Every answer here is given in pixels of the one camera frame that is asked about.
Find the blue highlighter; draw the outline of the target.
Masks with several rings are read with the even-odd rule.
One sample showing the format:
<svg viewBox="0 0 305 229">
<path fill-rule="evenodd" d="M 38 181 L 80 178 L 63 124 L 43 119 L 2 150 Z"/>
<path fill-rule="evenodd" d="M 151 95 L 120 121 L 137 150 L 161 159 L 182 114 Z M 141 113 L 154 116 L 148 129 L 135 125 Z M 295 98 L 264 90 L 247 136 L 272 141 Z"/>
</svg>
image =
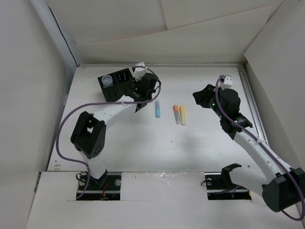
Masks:
<svg viewBox="0 0 305 229">
<path fill-rule="evenodd" d="M 156 118 L 161 117 L 160 101 L 158 99 L 155 100 L 155 115 Z"/>
</svg>

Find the orange highlighter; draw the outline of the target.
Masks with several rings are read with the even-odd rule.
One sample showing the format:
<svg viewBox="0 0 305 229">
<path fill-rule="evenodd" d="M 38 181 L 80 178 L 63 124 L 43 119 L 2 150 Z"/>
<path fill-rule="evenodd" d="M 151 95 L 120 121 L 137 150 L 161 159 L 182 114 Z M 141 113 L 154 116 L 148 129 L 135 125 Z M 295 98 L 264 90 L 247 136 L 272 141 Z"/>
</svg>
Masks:
<svg viewBox="0 0 305 229">
<path fill-rule="evenodd" d="M 177 125 L 181 124 L 180 112 L 177 105 L 173 106 L 174 117 Z"/>
</svg>

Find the clear jar of paper clips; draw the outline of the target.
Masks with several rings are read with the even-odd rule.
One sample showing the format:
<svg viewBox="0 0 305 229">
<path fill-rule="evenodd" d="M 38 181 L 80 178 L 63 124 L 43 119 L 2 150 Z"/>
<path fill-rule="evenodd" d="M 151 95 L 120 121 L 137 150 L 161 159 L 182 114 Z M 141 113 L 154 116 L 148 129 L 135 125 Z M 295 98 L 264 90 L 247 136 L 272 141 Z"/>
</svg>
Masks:
<svg viewBox="0 0 305 229">
<path fill-rule="evenodd" d="M 110 75 L 104 75 L 101 78 L 101 83 L 103 85 L 103 88 L 107 88 L 107 87 L 110 87 L 110 86 L 114 85 L 113 78 Z"/>
</svg>

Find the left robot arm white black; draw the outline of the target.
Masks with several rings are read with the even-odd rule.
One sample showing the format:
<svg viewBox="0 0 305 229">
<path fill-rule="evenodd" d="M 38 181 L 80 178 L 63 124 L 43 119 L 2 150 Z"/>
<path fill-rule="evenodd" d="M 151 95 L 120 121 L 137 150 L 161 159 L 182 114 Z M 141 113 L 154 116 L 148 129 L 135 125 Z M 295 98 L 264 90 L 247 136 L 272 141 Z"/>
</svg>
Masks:
<svg viewBox="0 0 305 229">
<path fill-rule="evenodd" d="M 158 94 L 161 87 L 161 81 L 155 74 L 145 73 L 137 80 L 129 69 L 102 76 L 99 82 L 103 86 L 106 107 L 95 113 L 82 112 L 71 135 L 71 143 L 82 153 L 89 167 L 86 180 L 95 189 L 106 185 L 107 169 L 101 152 L 107 129 L 144 108 L 153 101 L 153 93 Z"/>
</svg>

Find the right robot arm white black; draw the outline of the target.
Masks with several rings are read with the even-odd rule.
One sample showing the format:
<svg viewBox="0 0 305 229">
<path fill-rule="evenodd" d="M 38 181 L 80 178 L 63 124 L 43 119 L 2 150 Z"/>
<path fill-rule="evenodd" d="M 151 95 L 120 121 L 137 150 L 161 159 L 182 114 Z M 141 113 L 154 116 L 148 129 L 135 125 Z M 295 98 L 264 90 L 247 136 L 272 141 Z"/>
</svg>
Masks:
<svg viewBox="0 0 305 229">
<path fill-rule="evenodd" d="M 255 134 L 252 123 L 240 113 L 237 91 L 209 84 L 194 92 L 193 97 L 197 105 L 216 113 L 222 130 L 247 152 L 263 173 L 259 175 L 241 163 L 223 167 L 220 196 L 243 187 L 261 196 L 274 212 L 285 212 L 297 203 L 305 205 L 304 170 L 284 162 Z"/>
</svg>

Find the black two-compartment organizer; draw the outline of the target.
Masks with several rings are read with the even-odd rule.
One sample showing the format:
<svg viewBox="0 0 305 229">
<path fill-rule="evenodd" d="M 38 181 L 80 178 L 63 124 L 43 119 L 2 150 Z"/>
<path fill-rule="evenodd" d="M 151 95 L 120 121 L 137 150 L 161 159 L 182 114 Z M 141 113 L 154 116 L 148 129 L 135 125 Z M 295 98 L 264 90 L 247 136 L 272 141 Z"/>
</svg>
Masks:
<svg viewBox="0 0 305 229">
<path fill-rule="evenodd" d="M 112 76 L 113 86 L 103 88 L 101 83 L 103 76 L 97 78 L 106 102 L 118 101 L 123 95 L 129 95 L 135 87 L 134 77 L 128 68 L 107 75 Z"/>
</svg>

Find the yellow highlighter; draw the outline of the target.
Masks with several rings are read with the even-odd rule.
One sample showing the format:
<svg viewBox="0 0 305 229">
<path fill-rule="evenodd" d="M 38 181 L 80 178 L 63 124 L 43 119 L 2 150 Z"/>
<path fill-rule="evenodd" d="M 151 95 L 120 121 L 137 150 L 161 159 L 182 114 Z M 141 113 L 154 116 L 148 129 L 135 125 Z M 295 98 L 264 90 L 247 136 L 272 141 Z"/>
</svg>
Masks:
<svg viewBox="0 0 305 229">
<path fill-rule="evenodd" d="M 181 125 L 186 125 L 185 107 L 180 106 Z"/>
</svg>

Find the aluminium rail right side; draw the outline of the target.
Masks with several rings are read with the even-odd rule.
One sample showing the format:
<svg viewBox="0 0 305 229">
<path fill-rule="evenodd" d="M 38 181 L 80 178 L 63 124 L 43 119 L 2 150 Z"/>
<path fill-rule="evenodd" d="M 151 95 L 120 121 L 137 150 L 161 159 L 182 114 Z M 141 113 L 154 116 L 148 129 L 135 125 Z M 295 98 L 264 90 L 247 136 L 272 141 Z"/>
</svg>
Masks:
<svg viewBox="0 0 305 229">
<path fill-rule="evenodd" d="M 250 109 L 252 124 L 256 129 L 258 136 L 261 137 L 267 145 L 269 145 L 268 138 L 266 136 L 266 132 L 263 126 L 262 119 L 260 117 L 258 107 L 256 105 L 256 101 L 254 98 L 254 94 L 252 92 L 252 88 L 250 86 L 250 82 L 246 73 L 245 67 L 241 64 L 237 67 L 237 71 L 240 76 L 241 84 L 243 86 L 244 94 L 247 100 L 248 107 Z"/>
</svg>

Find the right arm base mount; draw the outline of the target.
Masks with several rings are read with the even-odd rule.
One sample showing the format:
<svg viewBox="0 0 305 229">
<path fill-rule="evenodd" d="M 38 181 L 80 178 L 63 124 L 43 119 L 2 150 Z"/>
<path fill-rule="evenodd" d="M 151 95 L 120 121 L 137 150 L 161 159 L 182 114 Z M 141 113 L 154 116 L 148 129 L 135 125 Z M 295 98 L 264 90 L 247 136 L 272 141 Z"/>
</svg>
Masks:
<svg viewBox="0 0 305 229">
<path fill-rule="evenodd" d="M 248 189 L 233 184 L 221 172 L 205 172 L 204 181 L 208 200 L 252 200 Z"/>
</svg>

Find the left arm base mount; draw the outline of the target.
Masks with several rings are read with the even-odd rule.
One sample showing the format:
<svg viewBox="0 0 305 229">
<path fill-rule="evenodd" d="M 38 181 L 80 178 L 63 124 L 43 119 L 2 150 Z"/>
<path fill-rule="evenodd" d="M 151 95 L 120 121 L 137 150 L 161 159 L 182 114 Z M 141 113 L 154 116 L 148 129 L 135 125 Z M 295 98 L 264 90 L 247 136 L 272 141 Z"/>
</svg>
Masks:
<svg viewBox="0 0 305 229">
<path fill-rule="evenodd" d="M 76 200 L 84 201 L 117 201 L 121 197 L 122 173 L 108 173 L 103 186 L 97 185 L 92 180 L 85 190 L 87 174 L 77 173 L 78 189 L 76 192 Z"/>
</svg>

